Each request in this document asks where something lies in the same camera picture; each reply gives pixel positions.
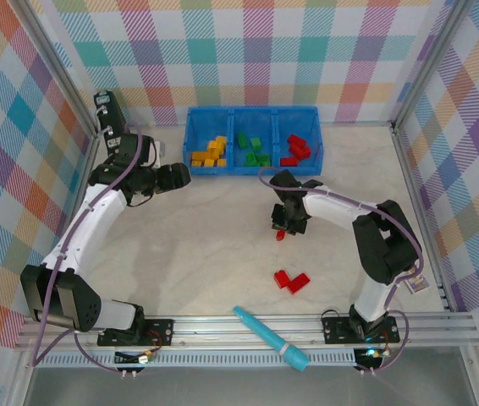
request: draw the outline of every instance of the black mounting bracket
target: black mounting bracket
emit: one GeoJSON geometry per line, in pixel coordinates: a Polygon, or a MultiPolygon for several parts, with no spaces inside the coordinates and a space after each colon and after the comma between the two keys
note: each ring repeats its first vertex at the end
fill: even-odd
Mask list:
{"type": "Polygon", "coordinates": [[[169,347],[172,345],[173,319],[144,319],[139,333],[125,336],[121,330],[107,328],[98,335],[98,347],[169,347]]]}
{"type": "Polygon", "coordinates": [[[371,368],[376,370],[383,364],[383,357],[373,358],[371,355],[366,354],[365,348],[355,348],[354,351],[356,364],[363,366],[363,368],[361,368],[360,366],[355,366],[354,368],[356,370],[364,370],[365,368],[367,368],[368,370],[371,368]]]}
{"type": "Polygon", "coordinates": [[[347,315],[323,317],[322,328],[325,344],[385,344],[387,342],[385,334],[388,335],[389,343],[399,343],[398,326],[395,317],[390,315],[382,322],[378,334],[365,340],[359,339],[356,332],[350,328],[347,315]]]}

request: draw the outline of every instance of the green block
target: green block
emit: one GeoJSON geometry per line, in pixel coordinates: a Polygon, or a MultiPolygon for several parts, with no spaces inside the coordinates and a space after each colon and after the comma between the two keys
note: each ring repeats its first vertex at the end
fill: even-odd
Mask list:
{"type": "Polygon", "coordinates": [[[261,167],[271,167],[272,160],[269,155],[257,155],[256,159],[261,167]]]}
{"type": "Polygon", "coordinates": [[[254,152],[247,152],[247,155],[245,156],[245,159],[247,160],[247,162],[249,163],[255,163],[256,165],[258,165],[258,161],[256,159],[256,156],[255,156],[255,153],[254,152]]]}
{"type": "Polygon", "coordinates": [[[258,137],[253,137],[251,138],[251,147],[254,152],[258,152],[259,150],[262,149],[262,143],[260,141],[260,138],[258,137]]]}
{"type": "Polygon", "coordinates": [[[239,148],[242,150],[249,146],[249,141],[247,140],[247,135],[245,135],[245,133],[236,134],[236,139],[238,140],[239,148]]]}

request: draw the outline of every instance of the yellow blocks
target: yellow blocks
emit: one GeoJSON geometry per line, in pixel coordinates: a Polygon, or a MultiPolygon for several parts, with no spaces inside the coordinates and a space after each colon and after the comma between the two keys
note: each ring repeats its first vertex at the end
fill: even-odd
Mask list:
{"type": "Polygon", "coordinates": [[[206,159],[209,159],[209,152],[207,152],[207,151],[194,151],[192,153],[192,160],[193,161],[204,162],[206,159]]]}
{"type": "Polygon", "coordinates": [[[209,141],[207,144],[207,151],[209,152],[211,159],[218,159],[222,154],[224,154],[224,146],[222,142],[218,141],[209,141]]]}
{"type": "Polygon", "coordinates": [[[226,137],[219,135],[215,140],[207,143],[207,151],[194,151],[192,153],[192,167],[213,167],[217,162],[218,167],[226,167],[226,159],[221,158],[226,150],[226,137]]]}

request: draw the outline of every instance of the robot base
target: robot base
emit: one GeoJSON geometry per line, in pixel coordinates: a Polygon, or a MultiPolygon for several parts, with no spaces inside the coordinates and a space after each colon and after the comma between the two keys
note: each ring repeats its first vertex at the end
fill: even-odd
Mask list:
{"type": "Polygon", "coordinates": [[[172,344],[172,319],[146,319],[144,309],[136,308],[135,320],[129,330],[107,328],[98,335],[98,347],[169,347],[172,344]]]}
{"type": "Polygon", "coordinates": [[[385,344],[388,335],[388,343],[399,343],[399,331],[395,317],[387,316],[381,326],[377,329],[377,334],[371,335],[365,339],[359,339],[352,328],[349,327],[349,317],[342,315],[340,317],[323,317],[322,326],[324,328],[324,343],[326,344],[385,344]]]}

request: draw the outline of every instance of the blue plastic tray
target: blue plastic tray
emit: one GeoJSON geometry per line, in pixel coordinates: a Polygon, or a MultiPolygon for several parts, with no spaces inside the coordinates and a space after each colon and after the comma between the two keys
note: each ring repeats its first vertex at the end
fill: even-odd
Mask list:
{"type": "Polygon", "coordinates": [[[272,166],[280,167],[280,158],[292,156],[287,139],[296,134],[307,141],[311,157],[298,167],[283,167],[294,175],[320,175],[324,148],[316,107],[191,107],[185,127],[183,161],[193,175],[257,175],[259,167],[244,167],[251,146],[240,149],[235,135],[258,137],[262,150],[257,155],[269,155],[272,166]],[[218,135],[226,135],[227,167],[191,167],[193,151],[205,151],[207,143],[218,135]]]}

